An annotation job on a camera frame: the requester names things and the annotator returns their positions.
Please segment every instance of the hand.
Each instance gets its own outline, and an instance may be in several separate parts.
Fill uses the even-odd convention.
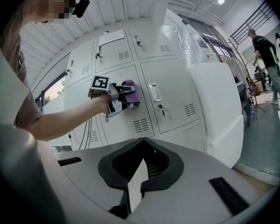
[[[99,108],[100,113],[108,114],[108,103],[110,102],[110,96],[109,95],[101,95],[99,97],[96,97],[93,99],[95,101],[96,107]]]

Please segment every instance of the black t-shirt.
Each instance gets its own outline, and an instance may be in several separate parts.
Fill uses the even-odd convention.
[[[276,55],[276,48],[270,41],[268,41],[263,36],[257,35],[252,39],[252,43],[255,51],[257,50],[259,51],[266,68],[276,65],[270,47],[273,49],[275,55]]]

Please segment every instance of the corrugated metal ceiling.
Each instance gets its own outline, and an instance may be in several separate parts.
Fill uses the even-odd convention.
[[[54,57],[79,38],[117,22],[153,20],[157,14],[154,6],[157,6],[156,0],[90,0],[80,19],[72,16],[60,24],[26,25],[21,31],[21,49],[26,59],[29,84],[35,82]]]

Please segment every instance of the brown t-shirt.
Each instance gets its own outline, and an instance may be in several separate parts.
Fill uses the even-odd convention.
[[[24,100],[17,117],[15,126],[27,129],[37,118],[42,116],[42,112],[37,107],[26,79],[26,65],[24,55],[21,52],[20,29],[23,21],[23,5],[21,5],[10,18],[5,26],[0,38],[0,47],[3,55],[7,59],[17,77],[28,88],[29,94]]]

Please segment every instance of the man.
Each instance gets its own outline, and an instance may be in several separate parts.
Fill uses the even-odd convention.
[[[29,22],[46,23],[64,18],[74,5],[75,0],[24,0],[4,28],[0,38],[3,55],[28,89],[25,60],[20,48],[20,29]],[[31,132],[37,140],[56,139],[91,117],[99,113],[108,113],[109,100],[110,98],[104,95],[70,110],[43,115],[30,91],[18,112],[15,125]]]
[[[271,103],[274,105],[277,105],[278,104],[277,93],[279,93],[279,95],[280,95],[280,79],[279,79],[279,74],[278,74],[278,69],[277,69],[278,65],[276,64],[276,62],[279,62],[279,59],[278,59],[277,53],[276,53],[276,48],[265,37],[256,35],[255,31],[252,28],[250,28],[248,30],[248,36],[252,38],[252,43],[253,43],[255,53],[256,53],[253,66],[255,66],[258,58],[261,57],[263,60],[263,63],[265,64],[267,73],[269,74],[269,76],[272,80],[273,100],[271,101]],[[276,62],[274,60],[270,47],[274,51]]]

